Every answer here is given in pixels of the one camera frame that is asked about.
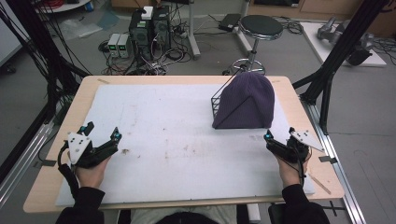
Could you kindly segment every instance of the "round black stool seat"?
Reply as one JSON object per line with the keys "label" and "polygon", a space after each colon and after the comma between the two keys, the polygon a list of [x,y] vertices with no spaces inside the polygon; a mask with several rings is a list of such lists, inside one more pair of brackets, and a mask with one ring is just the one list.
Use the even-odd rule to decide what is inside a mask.
{"label": "round black stool seat", "polygon": [[283,32],[283,27],[279,21],[262,15],[242,18],[239,22],[239,28],[245,35],[264,40],[277,39]]}

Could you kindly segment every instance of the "black pole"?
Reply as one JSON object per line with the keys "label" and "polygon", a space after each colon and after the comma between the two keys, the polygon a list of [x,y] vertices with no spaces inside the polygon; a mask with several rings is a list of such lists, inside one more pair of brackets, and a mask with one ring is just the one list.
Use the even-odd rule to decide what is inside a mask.
{"label": "black pole", "polygon": [[351,22],[335,44],[326,61],[319,70],[293,83],[294,89],[311,83],[303,94],[301,100],[311,105],[316,103],[317,98],[323,92],[320,109],[319,125],[325,134],[327,132],[327,118],[329,114],[330,95],[332,91],[332,79],[344,60],[353,51],[370,24],[374,21],[388,0],[365,0],[352,18]]}
{"label": "black pole", "polygon": [[39,55],[32,51],[25,39],[16,31],[5,12],[0,11],[0,18],[4,21],[10,31],[18,38],[23,48],[26,49],[29,56],[31,56],[35,61],[35,65],[38,70],[47,80],[48,102],[38,114],[34,122],[30,125],[18,144],[9,153],[3,164],[1,164],[0,183],[2,183],[7,177],[15,162],[20,158],[41,125],[48,122],[50,118],[55,115],[56,104],[62,95],[76,94],[79,84],[72,72],[80,77],[86,77],[89,75],[64,59],[53,42],[48,29],[38,17],[31,1],[7,0],[7,3],[20,21],[26,33],[31,38],[31,41],[34,43]]}

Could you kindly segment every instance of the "stool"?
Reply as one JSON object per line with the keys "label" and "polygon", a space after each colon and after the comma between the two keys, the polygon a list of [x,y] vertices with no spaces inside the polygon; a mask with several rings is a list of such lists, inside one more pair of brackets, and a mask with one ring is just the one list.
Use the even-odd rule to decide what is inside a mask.
{"label": "stool", "polygon": [[[246,72],[264,72],[264,66],[255,61],[257,46],[259,45],[259,40],[275,40],[282,36],[283,26],[279,21],[274,18],[262,16],[262,15],[251,15],[242,18],[239,22],[239,30],[247,36],[255,38],[254,46],[248,55],[247,59],[239,59],[233,63],[231,69],[234,73],[236,71]],[[259,68],[253,69],[253,64],[256,63]]]}

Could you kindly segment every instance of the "white paper sheet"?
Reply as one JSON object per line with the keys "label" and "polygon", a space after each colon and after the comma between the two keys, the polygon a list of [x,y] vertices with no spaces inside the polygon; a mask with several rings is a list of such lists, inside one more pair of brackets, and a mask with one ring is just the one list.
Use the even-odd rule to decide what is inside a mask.
{"label": "white paper sheet", "polygon": [[[265,129],[211,127],[210,98],[220,87],[101,86],[82,125],[93,121],[89,137],[94,147],[108,141],[115,127],[122,134],[101,186],[103,203],[280,195],[282,183],[277,162],[265,147]],[[276,99],[275,139],[286,143],[289,127]],[[315,192],[309,177],[304,190]],[[56,204],[73,203],[64,181]]]}

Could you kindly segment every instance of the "purple cloth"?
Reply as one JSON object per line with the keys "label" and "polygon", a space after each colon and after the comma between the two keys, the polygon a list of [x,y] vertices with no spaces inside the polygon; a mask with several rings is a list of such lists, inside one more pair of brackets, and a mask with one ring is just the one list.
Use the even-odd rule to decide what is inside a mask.
{"label": "purple cloth", "polygon": [[244,72],[224,88],[215,129],[271,128],[274,119],[275,93],[271,82],[262,74]]}

